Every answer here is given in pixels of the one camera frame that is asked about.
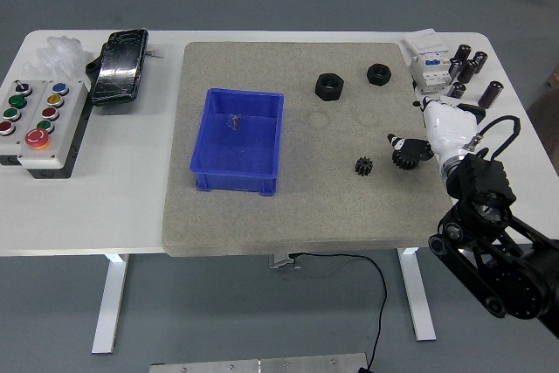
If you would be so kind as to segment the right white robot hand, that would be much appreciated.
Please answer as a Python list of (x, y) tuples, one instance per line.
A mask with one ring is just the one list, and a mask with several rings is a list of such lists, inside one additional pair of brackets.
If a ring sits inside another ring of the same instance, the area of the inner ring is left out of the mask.
[(477, 134), (477, 118), (471, 112), (425, 97), (420, 102), (426, 139), (388, 134), (392, 161), (400, 169), (415, 169), (434, 156), (442, 175), (457, 166), (469, 153), (467, 144)]

